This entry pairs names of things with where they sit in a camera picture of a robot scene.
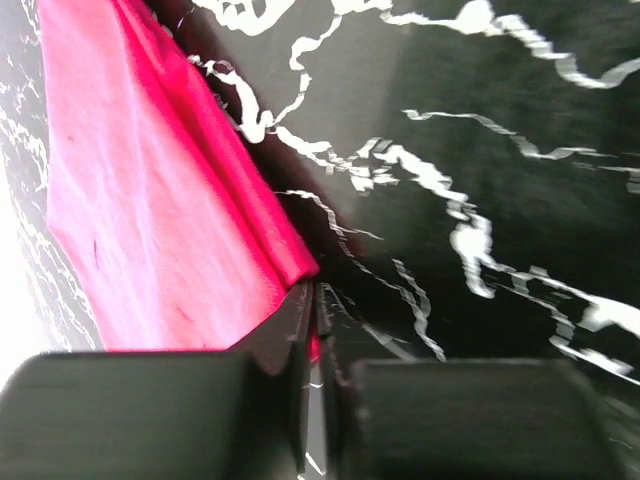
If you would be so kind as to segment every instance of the cloth fold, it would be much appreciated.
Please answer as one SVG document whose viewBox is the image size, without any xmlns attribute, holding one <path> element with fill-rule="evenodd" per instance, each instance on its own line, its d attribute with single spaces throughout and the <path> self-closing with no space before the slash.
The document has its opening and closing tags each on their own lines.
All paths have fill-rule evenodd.
<svg viewBox="0 0 640 480">
<path fill-rule="evenodd" d="M 141 0 L 39 0 L 38 10 L 47 224 L 106 349 L 233 345 L 316 263 Z"/>
</svg>

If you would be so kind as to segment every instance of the towel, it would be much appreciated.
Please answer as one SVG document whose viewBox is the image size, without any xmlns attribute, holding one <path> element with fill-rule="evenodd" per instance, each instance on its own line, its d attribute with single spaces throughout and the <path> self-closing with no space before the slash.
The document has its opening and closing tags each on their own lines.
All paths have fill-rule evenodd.
<svg viewBox="0 0 640 480">
<path fill-rule="evenodd" d="M 142 1 L 39 0 L 38 10 L 47 225 L 105 348 L 233 345 L 316 263 Z"/>
</svg>

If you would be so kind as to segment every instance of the folded cloth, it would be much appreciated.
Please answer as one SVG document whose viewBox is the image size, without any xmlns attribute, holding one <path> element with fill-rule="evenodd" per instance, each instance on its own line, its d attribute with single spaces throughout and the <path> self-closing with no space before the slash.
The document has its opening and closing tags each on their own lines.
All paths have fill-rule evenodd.
<svg viewBox="0 0 640 480">
<path fill-rule="evenodd" d="M 231 346 L 316 263 L 141 0 L 38 7 L 47 223 L 106 349 Z"/>
</svg>

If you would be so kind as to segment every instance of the pink fabric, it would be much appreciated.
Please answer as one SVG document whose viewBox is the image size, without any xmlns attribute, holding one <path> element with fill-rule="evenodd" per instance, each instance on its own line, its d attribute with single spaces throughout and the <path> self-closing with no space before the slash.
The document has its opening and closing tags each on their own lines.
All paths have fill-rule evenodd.
<svg viewBox="0 0 640 480">
<path fill-rule="evenodd" d="M 315 262 L 140 0 L 40 0 L 39 14 L 48 226 L 106 348 L 229 347 Z"/>
</svg>

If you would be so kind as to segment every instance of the marble tabletop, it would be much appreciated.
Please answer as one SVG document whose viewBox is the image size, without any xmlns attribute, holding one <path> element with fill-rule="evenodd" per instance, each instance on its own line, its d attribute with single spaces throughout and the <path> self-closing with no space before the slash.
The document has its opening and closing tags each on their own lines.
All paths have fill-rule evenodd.
<svg viewBox="0 0 640 480">
<path fill-rule="evenodd" d="M 147 3 L 358 328 L 405 359 L 574 359 L 640 478 L 639 5 Z M 35 0 L 3 2 L 0 38 L 3 285 L 22 299 L 2 341 L 14 364 L 101 349 L 45 224 Z"/>
</svg>

